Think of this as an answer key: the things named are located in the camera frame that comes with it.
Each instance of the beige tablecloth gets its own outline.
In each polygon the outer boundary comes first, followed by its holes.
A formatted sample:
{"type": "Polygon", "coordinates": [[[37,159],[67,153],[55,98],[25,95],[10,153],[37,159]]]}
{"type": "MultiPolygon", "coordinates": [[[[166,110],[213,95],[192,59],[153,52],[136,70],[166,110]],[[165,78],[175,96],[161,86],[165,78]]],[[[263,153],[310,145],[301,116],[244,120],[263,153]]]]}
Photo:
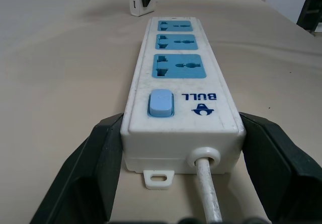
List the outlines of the beige tablecloth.
{"type": "MultiPolygon", "coordinates": [[[[128,0],[2,0],[0,8],[1,223],[28,223],[93,126],[124,110],[153,16],[199,18],[238,110],[278,123],[322,165],[322,41],[261,0],[158,0],[140,18],[128,0]]],[[[214,182],[224,220],[266,218],[242,156],[214,182]]],[[[122,168],[111,220],[186,216],[204,220],[195,176],[149,191],[122,168]]]]}

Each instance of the power cord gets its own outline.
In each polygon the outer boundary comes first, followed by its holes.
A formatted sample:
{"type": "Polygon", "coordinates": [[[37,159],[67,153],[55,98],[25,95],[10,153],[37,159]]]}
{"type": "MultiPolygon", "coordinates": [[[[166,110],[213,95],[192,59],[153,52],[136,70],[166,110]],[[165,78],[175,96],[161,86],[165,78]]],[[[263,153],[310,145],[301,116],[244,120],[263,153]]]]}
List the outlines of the power cord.
{"type": "Polygon", "coordinates": [[[207,223],[222,221],[208,158],[196,160],[197,176],[207,223]]]}

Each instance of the power strip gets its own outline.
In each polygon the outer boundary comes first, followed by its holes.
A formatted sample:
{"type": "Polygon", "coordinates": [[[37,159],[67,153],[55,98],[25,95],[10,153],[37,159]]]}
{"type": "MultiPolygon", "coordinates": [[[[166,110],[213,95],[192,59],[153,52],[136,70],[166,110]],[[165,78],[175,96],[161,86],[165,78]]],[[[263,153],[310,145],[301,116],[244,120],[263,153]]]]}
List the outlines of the power strip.
{"type": "Polygon", "coordinates": [[[246,132],[196,18],[152,18],[146,28],[121,126],[126,166],[149,189],[167,189],[174,173],[230,172],[246,132]],[[154,181],[153,176],[165,176],[154,181]]]}

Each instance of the blue socket panel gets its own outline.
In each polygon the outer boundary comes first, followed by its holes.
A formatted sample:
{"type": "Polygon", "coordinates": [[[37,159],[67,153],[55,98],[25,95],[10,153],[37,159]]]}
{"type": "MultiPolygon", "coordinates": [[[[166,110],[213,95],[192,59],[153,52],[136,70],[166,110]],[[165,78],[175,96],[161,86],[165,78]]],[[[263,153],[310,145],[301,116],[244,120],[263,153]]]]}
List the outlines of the blue socket panel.
{"type": "Polygon", "coordinates": [[[156,54],[153,60],[154,78],[205,78],[206,72],[199,54],[156,54]]]}
{"type": "Polygon", "coordinates": [[[191,32],[192,26],[190,21],[165,21],[161,20],[158,23],[158,31],[172,32],[191,32]]]}
{"type": "Polygon", "coordinates": [[[193,34],[158,34],[155,48],[195,50],[198,46],[193,34]]]}

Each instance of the power switch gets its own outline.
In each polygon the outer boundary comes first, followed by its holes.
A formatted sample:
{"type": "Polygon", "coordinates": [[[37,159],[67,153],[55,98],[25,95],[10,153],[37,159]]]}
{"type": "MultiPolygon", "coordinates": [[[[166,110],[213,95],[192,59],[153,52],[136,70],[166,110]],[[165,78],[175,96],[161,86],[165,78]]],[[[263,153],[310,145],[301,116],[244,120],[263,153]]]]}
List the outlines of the power switch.
{"type": "Polygon", "coordinates": [[[152,117],[171,117],[174,113],[173,95],[167,89],[155,89],[151,92],[148,106],[152,117]]]}

